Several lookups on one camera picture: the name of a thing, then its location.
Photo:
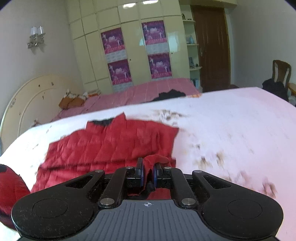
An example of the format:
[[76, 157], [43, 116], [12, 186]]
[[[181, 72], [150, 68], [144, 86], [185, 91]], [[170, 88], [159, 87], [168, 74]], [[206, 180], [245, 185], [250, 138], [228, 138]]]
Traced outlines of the red puffer jacket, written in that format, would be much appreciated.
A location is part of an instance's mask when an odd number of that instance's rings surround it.
[[142, 158], [147, 182], [156, 163], [176, 166], [171, 154], [178, 132], [176, 127], [155, 121], [128, 120], [123, 113], [109, 120], [89, 121], [84, 129], [49, 144], [32, 189], [9, 166], [1, 165], [1, 223], [15, 228], [11, 210], [22, 197], [91, 171], [111, 174], [135, 166]]

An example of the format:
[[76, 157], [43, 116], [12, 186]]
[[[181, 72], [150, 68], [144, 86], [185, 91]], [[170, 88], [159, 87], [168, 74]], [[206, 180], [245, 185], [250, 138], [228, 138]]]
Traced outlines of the pink plaid bed cover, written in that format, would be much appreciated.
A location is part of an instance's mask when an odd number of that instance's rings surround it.
[[157, 98], [159, 94], [168, 93], [171, 90], [182, 92], [186, 96], [200, 94], [199, 90], [194, 87], [191, 80], [187, 78], [152, 81], [130, 87], [124, 91], [88, 97], [82, 106], [62, 110], [52, 119], [52, 121], [124, 105], [150, 102]]

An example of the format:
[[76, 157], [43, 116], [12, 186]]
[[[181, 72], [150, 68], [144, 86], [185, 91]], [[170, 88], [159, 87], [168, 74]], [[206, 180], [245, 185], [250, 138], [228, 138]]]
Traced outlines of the black garment on bed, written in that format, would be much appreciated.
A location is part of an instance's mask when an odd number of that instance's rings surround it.
[[184, 97], [184, 96], [185, 96], [184, 92], [180, 92], [175, 89], [171, 89], [169, 92], [159, 93], [159, 95], [156, 98], [154, 98], [153, 100], [151, 100], [151, 102], [162, 101], [162, 100], [166, 100], [166, 99], [172, 99], [172, 98], [178, 98], [178, 97]]

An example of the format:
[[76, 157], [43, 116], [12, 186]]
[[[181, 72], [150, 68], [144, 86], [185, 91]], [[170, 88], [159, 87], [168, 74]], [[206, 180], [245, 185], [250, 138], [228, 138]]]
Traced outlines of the orange brown pillow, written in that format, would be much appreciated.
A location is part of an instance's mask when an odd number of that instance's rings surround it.
[[81, 107], [85, 104], [88, 99], [87, 94], [79, 95], [67, 92], [59, 103], [59, 108], [61, 109], [70, 109]]

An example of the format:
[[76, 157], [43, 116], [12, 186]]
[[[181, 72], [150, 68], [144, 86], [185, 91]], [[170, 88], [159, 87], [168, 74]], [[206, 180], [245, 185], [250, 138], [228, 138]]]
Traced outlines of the lower left purple poster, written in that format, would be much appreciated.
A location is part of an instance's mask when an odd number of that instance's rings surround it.
[[112, 85], [119, 85], [123, 83], [132, 82], [132, 77], [127, 59], [108, 63], [108, 69]]

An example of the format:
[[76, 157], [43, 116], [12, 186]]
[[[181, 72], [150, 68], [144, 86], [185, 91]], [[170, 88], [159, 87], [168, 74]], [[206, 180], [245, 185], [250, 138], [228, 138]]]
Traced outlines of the purple poster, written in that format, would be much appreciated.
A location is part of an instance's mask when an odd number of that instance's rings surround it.
[[148, 55], [152, 80], [172, 77], [170, 55], [166, 53]]
[[108, 63], [108, 69], [112, 85], [119, 85], [123, 83], [132, 82], [132, 77], [127, 59]]
[[102, 44], [105, 54], [125, 49], [121, 28], [115, 28], [101, 33]]
[[146, 45], [167, 42], [166, 30], [163, 20], [143, 22], [142, 31]]

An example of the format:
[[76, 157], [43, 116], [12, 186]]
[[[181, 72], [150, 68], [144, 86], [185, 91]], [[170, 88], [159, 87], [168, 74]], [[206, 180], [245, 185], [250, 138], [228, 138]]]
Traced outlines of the white floral bed sheet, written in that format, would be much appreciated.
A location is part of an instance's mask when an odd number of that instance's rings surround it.
[[127, 105], [37, 126], [18, 137], [1, 163], [31, 188], [51, 142], [88, 121], [113, 118], [178, 127], [173, 157], [184, 173], [201, 169], [273, 195], [284, 212], [279, 240], [295, 240], [295, 107], [257, 87]]

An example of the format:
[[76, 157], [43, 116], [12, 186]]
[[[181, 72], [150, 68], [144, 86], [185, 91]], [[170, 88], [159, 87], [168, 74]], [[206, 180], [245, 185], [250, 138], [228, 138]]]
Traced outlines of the cream arched headboard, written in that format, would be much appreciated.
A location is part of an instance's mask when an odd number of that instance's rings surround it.
[[34, 125], [57, 116], [67, 90], [82, 94], [82, 85], [58, 75], [43, 75], [26, 82], [11, 98], [1, 120], [1, 150], [4, 152], [21, 134]]

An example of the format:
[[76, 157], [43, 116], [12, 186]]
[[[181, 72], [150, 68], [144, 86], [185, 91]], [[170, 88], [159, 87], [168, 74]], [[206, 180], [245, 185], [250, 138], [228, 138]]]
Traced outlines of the upper left purple poster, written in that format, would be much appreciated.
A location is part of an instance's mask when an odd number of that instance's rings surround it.
[[121, 28], [115, 28], [101, 33], [102, 44], [105, 54], [125, 49]]

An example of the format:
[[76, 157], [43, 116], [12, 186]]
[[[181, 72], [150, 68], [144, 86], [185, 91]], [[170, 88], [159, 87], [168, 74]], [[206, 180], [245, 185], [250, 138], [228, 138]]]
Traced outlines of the upper right purple poster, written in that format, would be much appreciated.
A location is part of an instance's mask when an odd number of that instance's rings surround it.
[[142, 31], [146, 45], [167, 42], [166, 30], [163, 20], [143, 22]]

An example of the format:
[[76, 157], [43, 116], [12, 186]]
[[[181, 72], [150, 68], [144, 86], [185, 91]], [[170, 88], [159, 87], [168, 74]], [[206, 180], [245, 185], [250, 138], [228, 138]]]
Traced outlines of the blue bottle on shelf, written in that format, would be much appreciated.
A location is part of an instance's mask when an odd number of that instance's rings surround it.
[[195, 44], [194, 39], [192, 36], [189, 37], [190, 44]]

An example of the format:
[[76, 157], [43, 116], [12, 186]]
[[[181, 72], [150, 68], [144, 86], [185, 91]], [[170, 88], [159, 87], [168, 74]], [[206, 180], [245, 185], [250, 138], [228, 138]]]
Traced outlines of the black bag on chair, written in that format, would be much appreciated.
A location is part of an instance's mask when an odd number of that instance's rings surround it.
[[262, 89], [278, 96], [279, 98], [288, 102], [287, 90], [285, 89], [283, 83], [275, 82], [272, 78], [264, 81], [262, 83]]

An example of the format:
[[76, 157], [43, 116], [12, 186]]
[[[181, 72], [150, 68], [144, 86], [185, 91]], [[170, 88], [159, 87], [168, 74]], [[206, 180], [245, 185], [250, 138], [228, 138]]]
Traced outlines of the brown wooden door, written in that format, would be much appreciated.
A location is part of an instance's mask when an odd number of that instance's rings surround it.
[[230, 85], [230, 47], [223, 8], [191, 6], [199, 44], [201, 87], [204, 92], [224, 90]]

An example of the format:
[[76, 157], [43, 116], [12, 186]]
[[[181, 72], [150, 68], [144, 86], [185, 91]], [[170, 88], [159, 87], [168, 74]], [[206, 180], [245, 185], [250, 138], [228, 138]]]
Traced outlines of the wooden chair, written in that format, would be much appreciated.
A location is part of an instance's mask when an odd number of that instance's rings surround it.
[[281, 82], [285, 89], [288, 89], [290, 77], [292, 75], [292, 67], [285, 61], [273, 60], [273, 75], [272, 79], [275, 82]]

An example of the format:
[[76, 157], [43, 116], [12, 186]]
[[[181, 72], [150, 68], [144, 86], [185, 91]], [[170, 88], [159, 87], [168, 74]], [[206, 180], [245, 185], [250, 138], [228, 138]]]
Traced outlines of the wall sconce lamp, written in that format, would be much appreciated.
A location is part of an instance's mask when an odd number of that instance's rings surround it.
[[43, 26], [32, 27], [30, 32], [29, 42], [27, 42], [27, 48], [31, 49], [39, 45], [43, 45], [45, 34], [46, 33], [44, 31]]

